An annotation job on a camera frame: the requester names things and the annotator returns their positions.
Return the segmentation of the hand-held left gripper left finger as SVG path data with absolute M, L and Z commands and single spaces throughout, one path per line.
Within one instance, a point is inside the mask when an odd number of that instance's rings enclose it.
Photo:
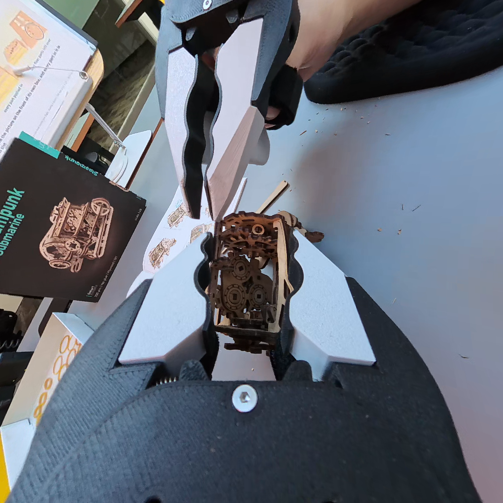
M 211 233 L 200 235 L 157 272 L 119 356 L 122 364 L 161 361 L 181 366 L 198 360 L 214 366 L 218 337 L 210 300 Z

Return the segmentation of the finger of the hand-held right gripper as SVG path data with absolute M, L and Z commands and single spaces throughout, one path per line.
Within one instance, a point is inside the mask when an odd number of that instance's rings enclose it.
M 202 57 L 180 47 L 168 55 L 165 124 L 189 217 L 199 219 L 206 149 L 205 114 L 214 111 L 218 86 Z
M 213 220 L 222 219 L 229 207 L 264 128 L 262 114 L 251 104 L 262 24 L 259 18 L 240 25 L 217 55 L 221 101 L 206 171 Z

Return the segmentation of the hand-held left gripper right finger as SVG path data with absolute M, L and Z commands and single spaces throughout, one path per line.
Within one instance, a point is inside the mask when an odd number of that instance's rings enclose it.
M 275 349 L 275 377 L 282 380 L 294 360 L 307 361 L 312 378 L 323 380 L 332 362 L 372 366 L 373 349 L 345 274 L 299 230 L 286 234 L 279 293 L 286 294 Z

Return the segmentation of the wooden mechanical model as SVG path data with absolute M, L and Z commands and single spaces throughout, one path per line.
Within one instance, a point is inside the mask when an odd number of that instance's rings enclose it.
M 234 340 L 226 349 L 260 354 L 276 348 L 286 299 L 294 290 L 288 239 L 295 229 L 312 243 L 324 238 L 286 211 L 273 216 L 241 211 L 217 225 L 206 292 L 216 331 Z

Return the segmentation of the person's right forearm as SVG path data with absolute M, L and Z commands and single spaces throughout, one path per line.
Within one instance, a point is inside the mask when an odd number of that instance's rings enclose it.
M 344 1 L 344 30 L 339 42 L 358 34 L 419 1 Z

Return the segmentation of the person's right hand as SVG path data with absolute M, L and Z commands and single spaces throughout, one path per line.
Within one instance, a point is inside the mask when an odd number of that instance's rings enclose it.
M 298 36 L 287 65 L 307 81 L 334 52 L 351 20 L 351 8 L 348 1 L 298 1 L 298 7 Z

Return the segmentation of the white board stand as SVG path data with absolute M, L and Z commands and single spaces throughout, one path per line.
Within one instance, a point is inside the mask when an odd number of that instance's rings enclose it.
M 124 190 L 129 189 L 131 181 L 134 179 L 137 169 L 141 164 L 146 151 L 152 142 L 152 132 L 150 130 L 128 135 L 125 140 L 120 138 L 108 126 L 108 124 L 100 117 L 94 107 L 87 103 L 85 106 L 91 116 L 102 126 L 108 133 L 118 151 L 112 160 L 105 176 L 111 183 L 122 187 Z

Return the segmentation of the white instruction booklet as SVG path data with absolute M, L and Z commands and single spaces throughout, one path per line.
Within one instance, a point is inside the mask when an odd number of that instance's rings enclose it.
M 132 283 L 127 296 L 131 295 L 144 280 L 151 279 L 196 238 L 206 232 L 213 233 L 214 229 L 215 223 L 209 213 L 206 195 L 202 196 L 201 218 L 192 219 L 188 217 L 181 189 L 178 188 L 145 250 L 142 272 Z

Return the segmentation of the thin wooden stick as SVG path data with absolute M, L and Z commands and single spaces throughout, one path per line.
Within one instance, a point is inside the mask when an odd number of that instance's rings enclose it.
M 269 197 L 265 200 L 263 204 L 256 210 L 255 212 L 258 214 L 265 214 L 266 211 L 277 201 L 281 195 L 286 191 L 289 187 L 289 183 L 285 180 L 281 181 L 274 191 L 269 195 Z

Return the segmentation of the wooden workbench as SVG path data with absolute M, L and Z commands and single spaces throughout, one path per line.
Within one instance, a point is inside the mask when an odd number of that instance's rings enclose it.
M 124 22 L 137 21 L 142 14 L 146 13 L 154 26 L 160 28 L 161 9 L 165 1 L 128 1 L 116 21 L 119 28 Z

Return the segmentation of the group of rubber bands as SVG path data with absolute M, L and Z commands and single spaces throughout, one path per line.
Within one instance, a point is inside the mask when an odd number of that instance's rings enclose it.
M 49 367 L 42 383 L 38 398 L 35 400 L 32 418 L 37 426 L 67 368 L 80 352 L 83 344 L 71 333 L 66 333 L 60 340 L 55 354 L 49 359 Z

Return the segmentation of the instruction sheet board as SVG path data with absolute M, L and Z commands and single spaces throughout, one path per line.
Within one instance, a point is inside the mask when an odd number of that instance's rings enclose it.
M 93 80 L 97 42 L 43 1 L 1 1 L 1 156 L 21 132 L 56 147 Z

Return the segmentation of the black electronic device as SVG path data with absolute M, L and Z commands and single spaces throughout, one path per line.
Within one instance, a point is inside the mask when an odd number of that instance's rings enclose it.
M 33 352 L 1 353 L 1 423 L 13 399 L 18 383 L 28 366 Z

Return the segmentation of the white cardboard box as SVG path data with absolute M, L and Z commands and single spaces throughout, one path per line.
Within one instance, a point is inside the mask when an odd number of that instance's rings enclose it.
M 10 489 L 22 470 L 34 437 L 37 426 L 32 413 L 48 371 L 49 359 L 55 354 L 60 340 L 68 332 L 77 337 L 83 345 L 93 334 L 93 330 L 75 314 L 53 313 L 1 426 Z

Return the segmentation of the yellow stacked plastic bins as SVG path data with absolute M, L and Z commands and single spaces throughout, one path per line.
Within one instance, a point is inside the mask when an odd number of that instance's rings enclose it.
M 10 493 L 9 478 L 4 456 L 3 442 L 0 440 L 0 502 L 5 502 Z

